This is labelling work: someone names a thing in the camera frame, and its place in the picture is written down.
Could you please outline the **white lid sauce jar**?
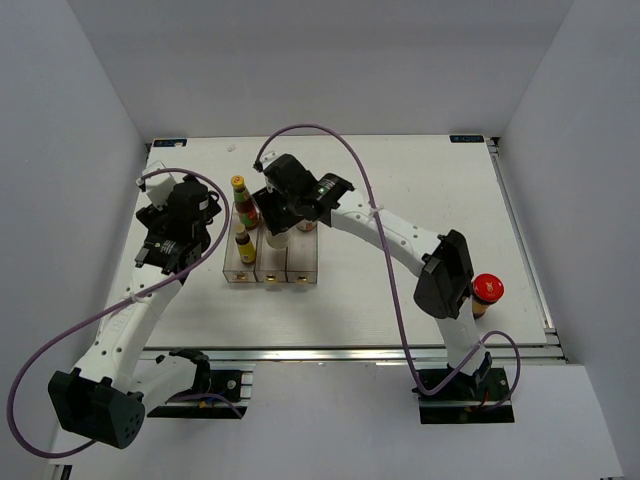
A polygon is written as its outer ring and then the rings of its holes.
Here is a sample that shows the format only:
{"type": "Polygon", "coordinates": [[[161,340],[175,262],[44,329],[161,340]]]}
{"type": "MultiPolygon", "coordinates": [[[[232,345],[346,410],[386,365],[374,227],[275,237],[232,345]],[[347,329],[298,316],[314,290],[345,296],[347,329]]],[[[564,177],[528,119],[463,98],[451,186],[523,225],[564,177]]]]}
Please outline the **white lid sauce jar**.
{"type": "Polygon", "coordinates": [[[299,231],[302,232],[309,232],[312,231],[316,228],[316,223],[315,222],[309,222],[309,221],[301,221],[300,223],[298,223],[296,225],[296,228],[299,231]]]}

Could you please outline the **red chili sauce bottle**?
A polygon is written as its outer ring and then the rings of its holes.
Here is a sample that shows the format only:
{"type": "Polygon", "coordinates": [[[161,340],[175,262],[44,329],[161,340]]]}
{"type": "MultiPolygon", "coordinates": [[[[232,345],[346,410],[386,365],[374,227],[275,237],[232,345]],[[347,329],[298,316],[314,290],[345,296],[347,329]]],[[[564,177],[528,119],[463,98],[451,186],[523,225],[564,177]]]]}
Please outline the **red chili sauce bottle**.
{"type": "Polygon", "coordinates": [[[235,175],[231,178],[233,189],[234,207],[240,223],[252,230],[259,225],[260,215],[249,190],[246,187],[244,177],[235,175]]]}

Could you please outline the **black grinder white bottle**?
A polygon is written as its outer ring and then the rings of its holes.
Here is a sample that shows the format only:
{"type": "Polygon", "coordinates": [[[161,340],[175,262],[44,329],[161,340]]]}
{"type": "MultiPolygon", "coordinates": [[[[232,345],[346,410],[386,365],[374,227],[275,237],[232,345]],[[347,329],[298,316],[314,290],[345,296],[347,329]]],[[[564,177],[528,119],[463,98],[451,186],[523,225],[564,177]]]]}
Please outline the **black grinder white bottle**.
{"type": "Polygon", "coordinates": [[[284,250],[288,247],[290,241],[290,232],[281,232],[273,234],[269,230],[265,231],[266,243],[269,247],[276,250],[284,250]]]}

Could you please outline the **small yellow label bottle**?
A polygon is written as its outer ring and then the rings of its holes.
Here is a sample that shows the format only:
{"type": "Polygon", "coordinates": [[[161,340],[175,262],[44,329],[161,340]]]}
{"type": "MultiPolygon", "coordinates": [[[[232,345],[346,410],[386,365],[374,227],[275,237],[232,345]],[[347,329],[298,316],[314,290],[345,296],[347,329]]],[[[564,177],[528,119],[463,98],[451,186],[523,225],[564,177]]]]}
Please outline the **small yellow label bottle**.
{"type": "Polygon", "coordinates": [[[252,264],[256,260],[256,248],[246,227],[239,223],[235,226],[234,240],[243,264],[252,264]]]}

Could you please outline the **red lid brown jar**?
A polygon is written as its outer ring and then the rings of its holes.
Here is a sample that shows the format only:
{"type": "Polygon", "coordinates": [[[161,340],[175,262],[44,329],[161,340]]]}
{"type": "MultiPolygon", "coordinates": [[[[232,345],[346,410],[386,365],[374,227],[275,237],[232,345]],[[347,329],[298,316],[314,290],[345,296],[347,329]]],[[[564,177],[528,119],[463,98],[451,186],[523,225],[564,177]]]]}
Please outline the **red lid brown jar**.
{"type": "Polygon", "coordinates": [[[472,282],[472,314],[481,318],[504,295],[503,282],[491,273],[479,274],[472,282]]]}

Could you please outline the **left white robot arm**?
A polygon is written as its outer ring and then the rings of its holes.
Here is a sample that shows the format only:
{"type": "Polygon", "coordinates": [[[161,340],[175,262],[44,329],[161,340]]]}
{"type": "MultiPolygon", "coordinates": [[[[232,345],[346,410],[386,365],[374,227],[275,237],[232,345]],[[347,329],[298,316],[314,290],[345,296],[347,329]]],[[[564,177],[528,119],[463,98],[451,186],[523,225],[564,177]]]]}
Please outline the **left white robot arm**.
{"type": "Polygon", "coordinates": [[[209,248],[207,228],[221,211],[218,195],[192,175],[150,184],[147,195],[151,205],[136,213],[147,235],[122,297],[125,306],[108,316],[73,369],[55,372],[48,384],[64,430],[118,449],[128,447],[146,413],[173,394],[199,399],[211,387],[195,351],[161,359],[145,378],[134,376],[155,325],[209,248]]]}

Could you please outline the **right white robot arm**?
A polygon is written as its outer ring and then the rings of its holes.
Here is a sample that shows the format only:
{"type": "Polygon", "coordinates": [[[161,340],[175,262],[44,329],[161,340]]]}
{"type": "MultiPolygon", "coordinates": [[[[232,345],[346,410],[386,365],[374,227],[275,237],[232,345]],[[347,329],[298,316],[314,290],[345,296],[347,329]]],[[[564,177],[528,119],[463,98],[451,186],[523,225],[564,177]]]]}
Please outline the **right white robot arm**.
{"type": "Polygon", "coordinates": [[[436,321],[447,366],[454,369],[453,390],[472,399],[486,389],[491,357],[473,318],[473,268],[464,235],[456,230],[436,234],[374,208],[351,182],[333,173],[317,179],[290,154],[268,154],[254,162],[254,169],[265,178],[254,200],[272,235],[303,221],[319,222],[378,249],[387,247],[390,257],[417,278],[413,300],[436,321]]]}

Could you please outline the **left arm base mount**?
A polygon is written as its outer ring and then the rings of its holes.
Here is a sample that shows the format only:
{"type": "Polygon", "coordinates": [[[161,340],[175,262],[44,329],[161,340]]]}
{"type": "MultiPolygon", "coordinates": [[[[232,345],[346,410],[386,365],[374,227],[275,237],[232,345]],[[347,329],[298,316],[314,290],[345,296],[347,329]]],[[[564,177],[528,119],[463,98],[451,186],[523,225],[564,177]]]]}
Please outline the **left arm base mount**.
{"type": "Polygon", "coordinates": [[[178,362],[187,375],[178,390],[155,408],[146,408],[148,418],[234,419],[247,412],[253,372],[240,367],[215,366],[202,351],[175,349],[155,359],[158,366],[178,362]]]}

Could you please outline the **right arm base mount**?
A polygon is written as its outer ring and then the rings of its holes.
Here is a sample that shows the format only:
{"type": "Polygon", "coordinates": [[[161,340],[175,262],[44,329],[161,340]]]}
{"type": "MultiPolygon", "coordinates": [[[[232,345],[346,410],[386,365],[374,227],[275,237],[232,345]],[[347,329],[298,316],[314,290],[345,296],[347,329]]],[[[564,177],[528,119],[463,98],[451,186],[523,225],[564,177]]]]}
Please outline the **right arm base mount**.
{"type": "Polygon", "coordinates": [[[420,423],[423,425],[513,424],[515,415],[504,368],[491,368],[479,387],[452,380],[435,395],[417,387],[420,423]]]}

